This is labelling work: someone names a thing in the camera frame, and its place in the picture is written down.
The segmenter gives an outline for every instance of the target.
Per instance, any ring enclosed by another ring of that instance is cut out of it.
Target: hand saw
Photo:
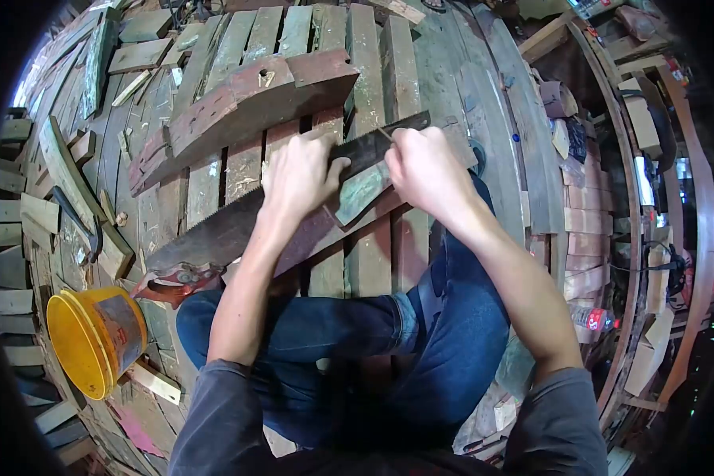
[[[428,111],[423,111],[383,130],[391,134],[400,127],[424,129],[430,123]],[[337,157],[351,159],[352,164],[341,174],[344,181],[378,164],[390,147],[390,138],[376,129],[333,147],[328,162]],[[130,296],[169,302],[177,309],[182,300],[224,273],[244,252],[263,201],[264,192],[257,186],[154,251],[145,258],[147,272]]]

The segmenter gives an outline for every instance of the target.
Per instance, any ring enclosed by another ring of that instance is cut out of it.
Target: saw handle
[[[149,271],[129,295],[133,299],[168,302],[177,309],[185,298],[220,279],[224,271],[225,267],[213,264],[195,267],[178,263],[167,271]]]

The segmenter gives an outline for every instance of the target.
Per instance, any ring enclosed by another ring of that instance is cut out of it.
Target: yellow bucket
[[[94,400],[108,396],[145,349],[148,331],[143,313],[116,286],[61,291],[48,301],[47,318],[61,367]]]

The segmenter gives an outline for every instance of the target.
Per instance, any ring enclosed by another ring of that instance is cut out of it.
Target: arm
[[[263,173],[264,204],[240,265],[222,294],[211,323],[207,363],[216,359],[250,366],[264,329],[267,288],[283,248],[306,214],[339,186],[348,158],[327,165],[333,140],[295,136],[275,151]]]
[[[583,367],[566,301],[547,271],[497,223],[441,130],[398,129],[393,140],[386,163],[394,188],[476,254],[537,362],[535,382],[558,369]]]

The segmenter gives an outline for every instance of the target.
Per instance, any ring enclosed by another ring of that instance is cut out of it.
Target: person's left hand
[[[350,161],[339,157],[328,167],[333,135],[315,132],[294,136],[272,153],[262,173],[263,209],[295,229],[306,214],[322,205],[339,188],[339,175]]]

